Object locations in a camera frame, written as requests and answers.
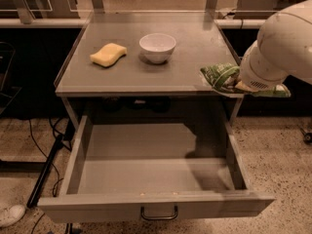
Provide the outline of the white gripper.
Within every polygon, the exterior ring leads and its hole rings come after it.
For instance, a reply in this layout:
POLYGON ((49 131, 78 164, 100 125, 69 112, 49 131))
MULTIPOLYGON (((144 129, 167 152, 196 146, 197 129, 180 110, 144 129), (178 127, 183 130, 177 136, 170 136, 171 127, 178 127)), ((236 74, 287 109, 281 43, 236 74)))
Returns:
POLYGON ((257 42, 246 50, 240 64, 241 80, 235 88, 240 91, 255 93, 267 91, 282 84, 288 77, 286 71, 271 64, 260 52, 257 42))

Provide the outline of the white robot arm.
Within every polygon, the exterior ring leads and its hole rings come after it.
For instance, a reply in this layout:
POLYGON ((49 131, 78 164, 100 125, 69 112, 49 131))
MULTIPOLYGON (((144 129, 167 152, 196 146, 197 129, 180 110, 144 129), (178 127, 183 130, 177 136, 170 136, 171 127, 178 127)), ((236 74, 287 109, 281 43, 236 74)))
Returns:
POLYGON ((289 6, 265 21, 241 60, 236 88, 268 91, 288 76, 312 84, 312 0, 289 6))

